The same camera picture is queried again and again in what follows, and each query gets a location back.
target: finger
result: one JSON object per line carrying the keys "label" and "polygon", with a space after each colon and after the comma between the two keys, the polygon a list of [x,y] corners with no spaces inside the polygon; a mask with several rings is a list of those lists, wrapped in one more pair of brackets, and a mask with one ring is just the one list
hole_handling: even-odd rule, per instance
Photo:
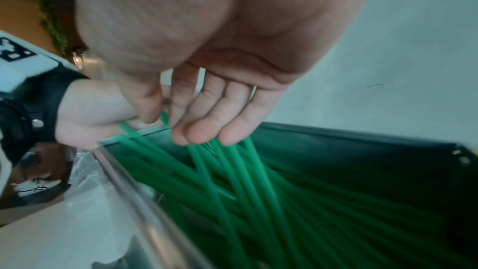
{"label": "finger", "polygon": [[133,76],[115,71],[115,79],[121,93],[133,105],[143,122],[158,120],[163,100],[159,74]]}
{"label": "finger", "polygon": [[284,91],[257,89],[244,110],[219,132],[219,142],[229,146],[248,137],[269,115]]}
{"label": "finger", "polygon": [[224,96],[202,119],[186,129],[186,138],[192,144],[202,144],[215,138],[219,131],[237,117],[249,101],[252,88],[229,81]]}
{"label": "finger", "polygon": [[173,69],[169,125],[174,127],[193,100],[198,83],[199,68],[188,63]]}
{"label": "finger", "polygon": [[204,117],[222,98],[227,81],[216,75],[206,72],[204,84],[191,106],[179,120],[171,132],[172,140],[178,145],[189,143],[185,130],[194,121]]}

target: green plant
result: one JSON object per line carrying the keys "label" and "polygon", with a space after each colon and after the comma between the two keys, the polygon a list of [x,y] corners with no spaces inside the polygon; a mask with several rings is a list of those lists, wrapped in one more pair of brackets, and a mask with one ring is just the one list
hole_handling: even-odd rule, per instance
{"label": "green plant", "polygon": [[44,19],[42,19],[40,25],[47,31],[48,35],[50,35],[53,46],[62,57],[70,57],[71,50],[68,46],[68,40],[63,33],[63,27],[51,1],[40,0],[40,11],[44,14]]}

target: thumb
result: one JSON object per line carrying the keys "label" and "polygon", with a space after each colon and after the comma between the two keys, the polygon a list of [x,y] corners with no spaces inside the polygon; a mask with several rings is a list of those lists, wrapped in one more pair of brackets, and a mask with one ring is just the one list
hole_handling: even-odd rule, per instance
{"label": "thumb", "polygon": [[116,82],[123,96],[136,109],[144,123],[153,123],[161,115],[163,94],[160,74],[132,75],[114,71]]}

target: hand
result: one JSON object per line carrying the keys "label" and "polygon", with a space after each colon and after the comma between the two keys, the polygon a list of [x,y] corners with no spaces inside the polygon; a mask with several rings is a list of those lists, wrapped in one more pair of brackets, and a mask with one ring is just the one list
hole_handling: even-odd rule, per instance
{"label": "hand", "polygon": [[[145,122],[161,111],[159,73],[174,68],[173,140],[230,145],[328,51],[362,1],[77,0],[77,14]],[[193,98],[199,67],[204,86]]]}
{"label": "hand", "polygon": [[[163,87],[169,98],[169,87]],[[96,80],[77,80],[66,91],[58,108],[55,136],[59,143],[92,149],[98,141],[121,134],[118,122],[126,121],[134,129],[161,125],[160,121],[145,124],[123,97],[118,85]]]}

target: gray wall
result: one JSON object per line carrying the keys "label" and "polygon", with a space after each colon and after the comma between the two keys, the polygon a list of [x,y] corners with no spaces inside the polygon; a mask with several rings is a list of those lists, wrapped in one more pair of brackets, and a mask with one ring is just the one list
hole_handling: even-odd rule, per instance
{"label": "gray wall", "polygon": [[367,0],[268,121],[478,147],[477,46],[478,0]]}

